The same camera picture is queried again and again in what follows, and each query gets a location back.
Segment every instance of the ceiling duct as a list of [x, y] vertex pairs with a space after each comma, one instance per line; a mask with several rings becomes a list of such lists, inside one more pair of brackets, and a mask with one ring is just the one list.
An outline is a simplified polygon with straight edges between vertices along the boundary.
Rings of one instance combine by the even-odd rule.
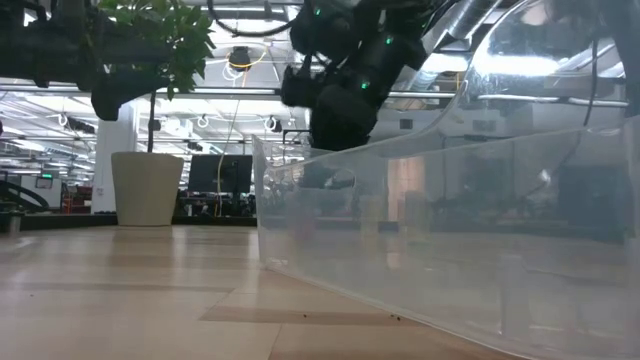
[[502, 0], [463, 0], [454, 9], [447, 32], [457, 40], [470, 38], [501, 2]]

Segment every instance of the clear plastic barrier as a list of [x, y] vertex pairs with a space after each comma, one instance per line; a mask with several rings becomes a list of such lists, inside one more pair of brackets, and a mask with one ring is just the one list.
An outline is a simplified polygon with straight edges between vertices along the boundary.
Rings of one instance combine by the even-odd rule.
[[[521, 3], [485, 41], [549, 3]], [[543, 26], [540, 14], [527, 26]], [[590, 54], [590, 46], [576, 51]], [[476, 65], [478, 56], [486, 52]], [[565, 56], [563, 64], [574, 61]], [[535, 76], [546, 81], [558, 71]], [[262, 261], [505, 352], [640, 358], [640, 119], [625, 118], [625, 97], [615, 95], [624, 87], [596, 94], [605, 102], [585, 128], [587, 108], [565, 100], [589, 102], [589, 76], [586, 95], [576, 88], [562, 103], [544, 103], [539, 97], [555, 95], [533, 95], [533, 85], [503, 86], [514, 74], [489, 79], [509, 93], [477, 86], [485, 82], [476, 76], [467, 74], [426, 132], [335, 154], [254, 139]], [[476, 96], [498, 93], [518, 98]], [[528, 113], [533, 123], [553, 113], [572, 125], [482, 143], [458, 138], [450, 125], [470, 121], [459, 133], [469, 135], [500, 128], [473, 125], [478, 114], [507, 124]]]

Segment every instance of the metal pipe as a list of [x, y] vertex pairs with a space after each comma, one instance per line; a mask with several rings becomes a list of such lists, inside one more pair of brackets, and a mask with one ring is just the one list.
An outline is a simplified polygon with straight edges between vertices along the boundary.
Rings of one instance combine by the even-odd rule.
[[[0, 84], [0, 91], [28, 92], [36, 94], [59, 94], [73, 96], [89, 96], [81, 92], [73, 85], [50, 86], [39, 88], [30, 84]], [[158, 90], [158, 96], [166, 96], [167, 89]], [[390, 99], [452, 99], [454, 92], [411, 92], [392, 91]], [[198, 87], [190, 94], [176, 94], [176, 98], [187, 99], [229, 99], [229, 100], [280, 100], [278, 88], [225, 88], [225, 87]]]
[[[507, 95], [507, 94], [492, 94], [492, 95], [480, 95], [478, 100], [505, 100], [505, 101], [522, 101], [528, 103], [537, 104], [564, 104], [564, 105], [576, 105], [576, 106], [590, 106], [591, 101], [589, 99], [580, 98], [559, 98], [559, 97], [537, 97], [537, 96], [522, 96], [522, 95]], [[625, 101], [612, 101], [612, 100], [594, 100], [594, 108], [626, 108], [629, 103]]]
[[267, 53], [272, 60], [271, 65], [273, 66], [273, 73], [276, 75], [276, 79], [278, 80], [278, 84], [282, 84], [282, 80], [280, 79], [280, 73], [278, 73], [278, 67], [276, 66], [276, 59], [273, 57], [273, 53], [271, 52], [271, 47], [267, 47]]
[[[97, 141], [98, 137], [97, 136], [86, 136], [82, 138], [85, 141]], [[77, 141], [77, 138], [74, 137], [62, 137], [62, 136], [56, 136], [56, 137], [46, 137], [46, 136], [3, 136], [2, 139], [0, 140], [4, 140], [4, 141], [13, 141], [13, 140], [31, 140], [31, 141]], [[267, 141], [279, 141], [279, 138], [272, 138], [272, 139], [267, 139]], [[211, 144], [224, 144], [227, 142], [226, 139], [221, 139], [221, 138], [206, 138], [206, 139], [198, 139], [198, 138], [191, 138], [191, 137], [176, 137], [176, 138], [155, 138], [154, 143], [165, 143], [165, 144], [171, 144], [171, 143], [186, 143], [189, 141], [193, 141], [193, 142], [203, 142], [203, 143], [211, 143]], [[138, 142], [140, 143], [146, 143], [147, 140], [142, 140], [139, 139]], [[250, 144], [251, 140], [246, 140], [246, 139], [242, 139], [242, 138], [232, 138], [231, 140], [229, 140], [230, 144], [242, 144], [243, 142]]]
[[49, 156], [12, 156], [0, 154], [0, 161], [9, 161], [9, 160], [23, 160], [23, 161], [42, 161], [42, 162], [62, 162], [62, 161], [74, 161], [74, 162], [86, 162], [86, 160], [81, 160], [78, 158], [74, 158], [73, 156], [57, 156], [57, 157], [49, 157]]
[[458, 40], [468, 39], [500, 5], [502, 0], [463, 0], [454, 9], [449, 34]]

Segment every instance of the ceiling light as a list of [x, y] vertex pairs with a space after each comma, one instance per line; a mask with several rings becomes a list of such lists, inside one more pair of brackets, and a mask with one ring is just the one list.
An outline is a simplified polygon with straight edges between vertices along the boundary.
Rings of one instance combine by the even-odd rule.
[[19, 148], [23, 148], [23, 149], [27, 149], [27, 150], [33, 150], [33, 151], [44, 151], [45, 150], [44, 146], [42, 146], [40, 144], [36, 144], [33, 141], [13, 140], [13, 142]]
[[560, 65], [550, 58], [536, 56], [476, 56], [471, 64], [480, 75], [548, 76]]
[[7, 170], [10, 174], [40, 174], [40, 170]]
[[445, 71], [465, 72], [469, 68], [469, 58], [464, 55], [431, 54], [422, 65], [422, 71], [442, 73]]
[[12, 127], [8, 127], [8, 126], [4, 126], [2, 128], [2, 130], [4, 132], [8, 132], [8, 133], [12, 133], [12, 134], [16, 134], [16, 135], [26, 135], [26, 133], [22, 130], [18, 130], [18, 129], [14, 129]]
[[[223, 11], [264, 11], [264, 8], [257, 6], [246, 6], [246, 7], [228, 7], [228, 6], [216, 6], [218, 10]], [[284, 9], [272, 9], [274, 13], [282, 14], [284, 13]]]
[[73, 167], [80, 168], [80, 169], [85, 169], [85, 170], [92, 170], [93, 169], [91, 166], [82, 165], [82, 164], [73, 164]]
[[196, 89], [195, 94], [207, 94], [207, 95], [276, 95], [275, 89]]

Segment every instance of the black cable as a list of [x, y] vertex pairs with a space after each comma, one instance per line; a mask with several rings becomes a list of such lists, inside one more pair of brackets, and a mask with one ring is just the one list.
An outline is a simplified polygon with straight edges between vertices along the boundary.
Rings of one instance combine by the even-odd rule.
[[591, 113], [593, 112], [593, 103], [596, 99], [596, 93], [598, 92], [598, 34], [594, 36], [593, 49], [591, 50], [591, 97], [589, 98], [589, 108], [587, 109], [587, 115], [584, 118], [583, 126], [587, 127], [591, 120]]
[[207, 0], [207, 8], [209, 10], [209, 15], [211, 15], [211, 17], [216, 22], [216, 24], [218, 24], [218, 26], [220, 26], [220, 28], [222, 28], [223, 30], [226, 30], [227, 32], [230, 32], [231, 34], [233, 34], [235, 36], [253, 37], [253, 38], [261, 38], [261, 37], [265, 37], [265, 36], [273, 36], [273, 35], [276, 35], [276, 34], [279, 34], [281, 32], [289, 30], [291, 28], [291, 26], [293, 25], [293, 22], [295, 21], [295, 19], [290, 20], [289, 22], [287, 22], [286, 24], [284, 24], [282, 26], [278, 26], [275, 29], [271, 29], [271, 30], [267, 30], [267, 31], [260, 31], [260, 32], [239, 31], [239, 30], [236, 30], [236, 29], [228, 26], [227, 24], [223, 23], [222, 21], [220, 21], [220, 18], [218, 17], [218, 13], [216, 13], [216, 10], [213, 7], [213, 0]]
[[[32, 198], [37, 204], [22, 198], [22, 194]], [[0, 198], [9, 200], [31, 212], [49, 211], [49, 203], [42, 196], [22, 186], [0, 180]]]

